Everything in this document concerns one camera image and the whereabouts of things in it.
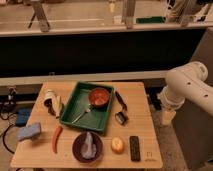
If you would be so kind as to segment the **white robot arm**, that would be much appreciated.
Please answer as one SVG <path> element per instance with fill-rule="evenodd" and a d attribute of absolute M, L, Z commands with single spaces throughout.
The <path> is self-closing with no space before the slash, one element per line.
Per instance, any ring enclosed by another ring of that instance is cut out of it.
<path fill-rule="evenodd" d="M 166 86 L 158 95 L 162 106 L 161 123 L 170 125 L 176 111 L 188 99 L 213 116 L 213 87 L 207 85 L 207 67 L 193 61 L 166 73 Z"/>

